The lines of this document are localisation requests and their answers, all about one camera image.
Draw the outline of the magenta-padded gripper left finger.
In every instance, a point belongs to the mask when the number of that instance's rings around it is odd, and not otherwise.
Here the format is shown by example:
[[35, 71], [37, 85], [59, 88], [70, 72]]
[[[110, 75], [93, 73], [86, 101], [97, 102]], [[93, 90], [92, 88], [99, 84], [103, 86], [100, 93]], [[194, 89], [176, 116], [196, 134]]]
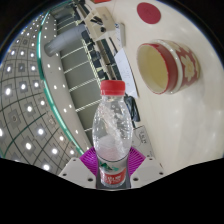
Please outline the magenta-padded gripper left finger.
[[95, 188], [98, 175], [98, 160], [94, 148], [87, 150], [80, 158], [72, 157], [59, 177], [84, 188]]

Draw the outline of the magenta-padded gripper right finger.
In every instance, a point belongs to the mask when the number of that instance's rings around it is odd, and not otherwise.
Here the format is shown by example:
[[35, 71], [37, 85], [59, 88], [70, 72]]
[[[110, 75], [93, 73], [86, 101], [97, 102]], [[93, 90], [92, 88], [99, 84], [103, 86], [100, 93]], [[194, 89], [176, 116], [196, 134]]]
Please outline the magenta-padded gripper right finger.
[[131, 148], [127, 160], [131, 188], [140, 188], [164, 176], [164, 170], [154, 157], [145, 157], [137, 149]]

